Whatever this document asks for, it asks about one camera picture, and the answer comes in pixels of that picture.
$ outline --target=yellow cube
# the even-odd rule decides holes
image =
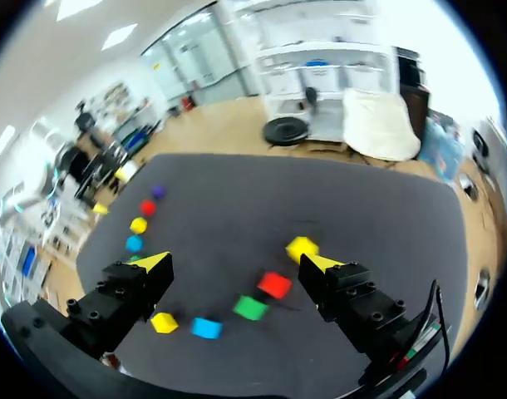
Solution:
[[[170,334],[178,328],[178,323],[174,320],[172,315],[168,313],[157,313],[151,319],[151,322],[154,329],[159,334]]]
[[[300,264],[302,254],[318,254],[318,246],[307,237],[296,237],[292,243],[287,246],[287,254],[290,258]]]
[[[131,222],[130,230],[135,234],[143,234],[148,227],[148,222],[143,218],[136,218]]]

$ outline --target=glass door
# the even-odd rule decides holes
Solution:
[[[157,42],[143,53],[142,59],[151,68],[155,81],[171,106],[178,106],[189,95],[189,87],[177,65],[171,61],[165,46]]]

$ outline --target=cyan cube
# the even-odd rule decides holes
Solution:
[[[205,339],[217,339],[222,330],[222,323],[212,322],[205,318],[196,318],[193,321],[193,334]]]

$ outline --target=dark gray table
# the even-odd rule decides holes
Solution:
[[[231,313],[262,269],[291,273],[285,253],[307,236],[321,255],[357,260],[379,288],[407,303],[407,317],[425,306],[438,278],[450,340],[458,333],[467,262],[460,204],[447,185],[371,166],[299,158],[160,155],[125,188],[77,260],[86,292],[106,265],[127,259],[130,222],[150,187],[169,193],[145,233],[144,251],[173,254],[175,281],[158,311],[186,319],[220,317],[220,339],[204,340],[184,324],[170,335],[137,323],[119,346],[126,369],[143,381],[187,392],[226,396],[279,394],[332,399],[357,388],[369,363],[334,323],[324,323],[296,281],[260,322]],[[443,347],[427,359],[438,375]]]

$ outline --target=purple cube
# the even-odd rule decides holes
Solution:
[[[159,201],[165,197],[165,187],[162,187],[160,185],[155,185],[152,187],[152,197],[154,197],[154,200],[156,201]]]

